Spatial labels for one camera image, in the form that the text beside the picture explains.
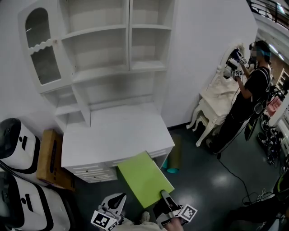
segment teal object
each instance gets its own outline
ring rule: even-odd
[[[178,168],[169,168],[169,169],[167,169],[167,172],[176,174],[179,172],[179,169]]]
[[[167,169],[168,168],[168,159],[166,159],[166,161],[163,163],[163,168]]]

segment black shirt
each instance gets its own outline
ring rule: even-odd
[[[252,93],[252,97],[245,99],[240,92],[231,109],[232,116],[236,120],[247,120],[254,113],[253,107],[262,99],[268,99],[268,87],[270,85],[270,71],[266,67],[255,69],[245,84],[245,89]]]

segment cabinet door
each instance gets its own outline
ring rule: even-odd
[[[63,49],[56,15],[57,0],[39,0],[18,14],[24,58],[39,93],[70,84],[70,76],[59,69]]]

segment person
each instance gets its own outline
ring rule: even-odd
[[[274,221],[277,215],[285,215],[286,224],[282,230],[289,230],[289,171],[284,173],[276,182],[273,189],[274,196],[264,201],[253,203],[247,207],[240,207],[231,211],[226,218],[226,227],[233,221],[249,221],[264,223]]]
[[[161,230],[156,223],[149,222],[150,214],[149,212],[145,211],[140,220],[139,225],[134,225],[134,223],[125,218],[122,225],[117,226],[114,231],[159,231]],[[174,217],[171,221],[164,226],[162,231],[184,231],[180,219]]]
[[[241,65],[248,81],[244,85],[240,77],[234,77],[239,84],[240,93],[237,95],[232,109],[227,115],[219,134],[213,139],[207,139],[206,143],[213,153],[219,153],[224,146],[237,134],[243,123],[256,111],[260,110],[260,104],[264,108],[268,101],[270,88],[270,49],[266,42],[257,41],[254,44],[251,57],[256,58],[258,67],[252,71]]]

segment white wall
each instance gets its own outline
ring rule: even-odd
[[[0,121],[18,117],[37,136],[57,125],[36,92],[20,47],[18,12],[35,0],[0,2]]]
[[[20,48],[17,15],[35,0],[0,2],[0,120],[19,117],[36,135],[56,127],[29,76]],[[245,0],[178,0],[162,116],[167,126],[186,123],[227,45],[235,38],[248,47],[257,26]]]
[[[189,122],[199,92],[212,80],[228,44],[242,39],[249,56],[257,25],[245,0],[179,0],[170,78],[162,117],[166,125]]]

